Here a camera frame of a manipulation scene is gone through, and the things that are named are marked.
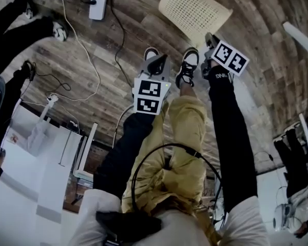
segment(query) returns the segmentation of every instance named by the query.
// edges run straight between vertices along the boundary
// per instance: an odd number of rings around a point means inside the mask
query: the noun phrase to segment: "wicker basket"
[[[205,43],[232,14],[214,0],[161,0],[159,10],[191,40],[195,47]]]

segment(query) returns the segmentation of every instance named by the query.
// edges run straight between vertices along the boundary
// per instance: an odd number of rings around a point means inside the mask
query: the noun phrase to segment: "white power strip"
[[[105,14],[107,0],[95,0],[95,5],[90,5],[89,18],[94,20],[102,20]]]

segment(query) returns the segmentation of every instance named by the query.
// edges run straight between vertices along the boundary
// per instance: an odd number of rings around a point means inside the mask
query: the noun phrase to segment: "khaki trousers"
[[[131,180],[141,160],[154,148],[163,145],[163,122],[169,108],[169,117],[174,135],[173,142],[181,143],[201,152],[205,135],[207,111],[205,105],[195,97],[182,96],[168,102],[153,121],[153,130],[144,139],[139,155],[132,168],[127,188],[122,198],[122,211],[132,212]],[[175,147],[169,162],[169,170],[164,169],[163,149],[151,154],[142,164],[136,182],[136,203],[139,209],[153,214],[160,208],[177,208],[192,213],[198,205],[205,179],[204,161]]]

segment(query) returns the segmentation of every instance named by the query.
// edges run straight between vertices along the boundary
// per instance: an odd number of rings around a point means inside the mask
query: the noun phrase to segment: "wooden floor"
[[[10,1],[13,0],[0,0],[0,9]],[[173,67],[171,80],[174,80],[182,54],[190,46],[184,35],[159,13],[159,1],[114,0],[114,10],[126,29],[126,43],[119,55],[120,62],[130,79],[138,74],[144,50],[153,46],[170,56]],[[308,54],[282,28],[282,23],[289,21],[308,36],[308,0],[216,1],[234,11],[217,33],[218,37],[251,60],[241,78],[235,78],[234,84],[248,126],[256,168],[258,172],[263,172],[272,169],[274,164],[262,151],[270,152],[276,157],[276,164],[280,165],[272,146],[273,137],[294,122],[300,112],[308,115]],[[35,2],[63,13],[61,0]],[[94,60],[102,84],[97,95],[88,101],[73,103],[60,100],[50,115],[57,121],[70,119],[62,105],[78,118],[81,128],[86,132],[97,122],[96,139],[110,145],[120,114],[132,103],[130,88],[114,62],[114,54],[122,41],[122,30],[110,12],[109,5],[102,22],[91,21],[88,18],[88,5],[79,0],[66,0],[66,8],[68,18]],[[12,26],[27,22],[21,16]],[[72,98],[85,98],[96,89],[97,77],[74,37],[65,43],[48,38],[34,44],[16,57],[3,77],[9,79],[25,59],[36,62],[39,73],[52,73],[70,83],[72,91],[60,89],[60,93]],[[195,83],[196,93],[207,103],[209,116],[204,154],[219,167],[208,86],[200,79],[196,79]],[[45,92],[56,86],[57,82],[51,77],[36,77],[23,99],[45,104]],[[169,99],[177,95],[178,90],[174,86]],[[168,118],[164,130],[166,140],[171,141]]]

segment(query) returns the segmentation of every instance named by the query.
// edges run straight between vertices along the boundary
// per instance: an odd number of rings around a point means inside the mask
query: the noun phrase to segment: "person in white shirt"
[[[296,136],[293,124],[285,130],[289,149],[282,137],[274,139],[283,164],[287,170],[286,196],[288,204],[281,204],[275,210],[274,228],[276,231],[288,230],[301,239],[308,233],[308,171],[304,150]]]
[[[145,60],[157,54],[157,50],[149,49]],[[193,91],[193,72],[198,62],[197,50],[188,50],[176,77],[181,96],[171,103],[169,114],[175,142],[201,152],[207,115],[205,105]],[[245,121],[228,71],[214,61],[210,64],[212,69],[203,76],[210,84],[228,212],[219,245],[267,246],[270,243],[259,212],[254,157]],[[153,144],[151,141],[162,144],[163,131],[159,129],[163,128],[165,111],[163,107],[156,117],[135,113],[125,120],[124,135],[94,173],[93,190],[84,194],[79,224],[69,246],[215,245],[191,211],[192,206],[199,205],[203,192],[205,165],[181,148],[174,149],[168,166],[160,155],[163,149],[141,165],[135,189],[135,203],[140,211],[132,205],[130,181],[139,160],[146,155],[144,149]]]

